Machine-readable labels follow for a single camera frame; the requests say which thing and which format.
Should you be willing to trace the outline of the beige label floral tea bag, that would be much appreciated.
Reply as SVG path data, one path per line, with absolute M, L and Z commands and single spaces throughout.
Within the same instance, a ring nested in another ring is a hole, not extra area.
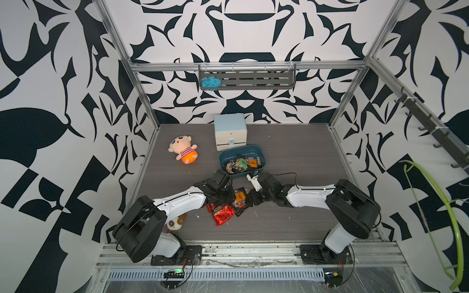
M 235 174 L 235 171 L 233 170 L 233 166 L 234 166 L 234 163 L 232 162 L 227 163 L 227 165 L 225 166 L 226 172 L 229 174 Z

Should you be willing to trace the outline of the orange label tea bag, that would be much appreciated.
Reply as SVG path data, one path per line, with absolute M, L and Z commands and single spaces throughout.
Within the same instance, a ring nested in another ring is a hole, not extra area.
M 260 157 L 246 157 L 245 159 L 249 168 L 258 169 L 263 166 Z
M 239 217 L 246 209 L 253 206 L 252 198 L 245 188 L 239 188 L 234 190 L 234 202 L 232 203 L 232 209 L 237 217 Z

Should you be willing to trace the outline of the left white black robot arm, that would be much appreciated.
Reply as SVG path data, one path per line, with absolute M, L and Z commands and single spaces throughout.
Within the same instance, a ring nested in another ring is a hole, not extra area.
M 186 257 L 186 245 L 180 237 L 166 231 L 167 224 L 207 205 L 223 206 L 234 200 L 230 175 L 222 170 L 168 197 L 152 200 L 141 196 L 114 227 L 112 237 L 116 240 L 116 250 L 125 252 L 134 263 L 148 256 L 177 263 Z

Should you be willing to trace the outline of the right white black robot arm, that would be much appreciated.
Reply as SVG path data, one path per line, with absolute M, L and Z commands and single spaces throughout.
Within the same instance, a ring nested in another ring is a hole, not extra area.
M 356 239 L 367 239 L 381 217 L 381 207 L 357 186 L 346 179 L 323 187 L 283 185 L 270 173 L 249 172 L 246 175 L 254 187 L 254 204 L 272 201 L 287 208 L 321 208 L 329 210 L 338 224 L 330 230 L 316 249 L 305 257 L 316 262 L 330 263 L 344 255 Z

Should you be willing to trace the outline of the brown white plush toy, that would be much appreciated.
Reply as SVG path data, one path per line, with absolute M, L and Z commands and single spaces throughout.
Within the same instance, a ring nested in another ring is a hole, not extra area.
M 184 224 L 184 221 L 186 220 L 187 218 L 187 214 L 182 214 L 172 220 L 170 220 L 166 226 L 167 226 L 167 229 L 170 231 L 170 232 L 175 232 L 175 231 L 179 231 L 183 224 Z

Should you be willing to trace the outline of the pink plush doll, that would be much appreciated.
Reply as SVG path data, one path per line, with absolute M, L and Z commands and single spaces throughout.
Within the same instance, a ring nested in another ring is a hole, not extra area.
M 199 157 L 197 147 L 196 144 L 192 144 L 191 136 L 178 136 L 170 143 L 168 151 L 177 155 L 177 161 L 189 165 Z

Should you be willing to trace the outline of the white blue drawer cabinet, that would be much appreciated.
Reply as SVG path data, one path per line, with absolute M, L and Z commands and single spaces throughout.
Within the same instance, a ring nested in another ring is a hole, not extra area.
M 222 114 L 214 118 L 214 136 L 217 151 L 247 145 L 247 126 L 244 114 Z

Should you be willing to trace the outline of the left controller board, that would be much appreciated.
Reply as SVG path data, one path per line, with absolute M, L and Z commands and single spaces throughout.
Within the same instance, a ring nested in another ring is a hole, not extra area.
M 184 277 L 185 277 L 185 271 L 183 269 L 171 270 L 171 271 L 167 271 L 163 274 L 163 279 L 165 279 L 165 280 L 184 279 Z

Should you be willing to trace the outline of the controller board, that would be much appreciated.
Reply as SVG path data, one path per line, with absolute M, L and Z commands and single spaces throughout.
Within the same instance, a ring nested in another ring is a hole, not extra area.
M 336 288 L 343 283 L 343 274 L 339 272 L 326 272 L 324 281 L 328 288 Z
M 165 279 L 165 280 L 184 279 L 184 277 L 185 277 L 185 271 L 183 269 L 171 270 L 171 271 L 167 271 L 163 274 L 163 279 Z

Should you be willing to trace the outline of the blue scrunchie bundle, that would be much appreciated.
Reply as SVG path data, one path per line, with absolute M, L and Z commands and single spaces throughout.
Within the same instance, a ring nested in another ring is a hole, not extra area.
M 200 81 L 200 86 L 203 90 L 215 91 L 220 88 L 222 81 L 215 76 L 203 77 Z

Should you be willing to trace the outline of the right controller board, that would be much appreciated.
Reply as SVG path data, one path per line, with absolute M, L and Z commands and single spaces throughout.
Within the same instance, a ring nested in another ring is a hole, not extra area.
M 343 274 L 339 272 L 326 272 L 324 281 L 328 288 L 336 288 L 343 283 Z

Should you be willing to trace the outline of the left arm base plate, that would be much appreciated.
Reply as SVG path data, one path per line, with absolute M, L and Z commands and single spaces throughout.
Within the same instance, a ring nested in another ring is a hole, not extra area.
M 194 265 L 198 265 L 202 260 L 202 249 L 201 245 L 182 246 L 171 258 L 153 255 L 150 264 L 152 266 L 182 266 L 192 261 Z

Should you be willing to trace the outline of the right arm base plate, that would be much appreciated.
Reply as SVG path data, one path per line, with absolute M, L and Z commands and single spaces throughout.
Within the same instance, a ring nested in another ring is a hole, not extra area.
M 348 248 L 335 253 L 324 244 L 302 244 L 299 249 L 304 264 L 350 264 L 353 261 Z

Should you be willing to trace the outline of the grey wall shelf rack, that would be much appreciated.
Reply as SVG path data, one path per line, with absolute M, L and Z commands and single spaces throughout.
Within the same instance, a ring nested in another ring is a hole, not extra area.
M 267 62 L 260 64 L 234 62 L 225 65 L 203 64 L 198 68 L 200 88 L 201 79 L 209 76 L 215 76 L 222 81 L 222 85 L 217 91 L 289 90 L 296 83 L 296 66 L 292 63 L 274 65 Z

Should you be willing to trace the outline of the black hook rail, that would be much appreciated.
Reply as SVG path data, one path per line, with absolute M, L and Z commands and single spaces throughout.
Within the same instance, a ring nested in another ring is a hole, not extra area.
M 404 86 L 400 88 L 400 97 L 394 101 L 407 109 L 405 115 L 410 120 L 414 117 L 420 124 L 419 131 L 436 140 L 434 148 L 444 149 L 453 159 L 452 168 L 469 173 L 469 147 L 450 128 L 430 111 L 419 97 L 412 95 Z

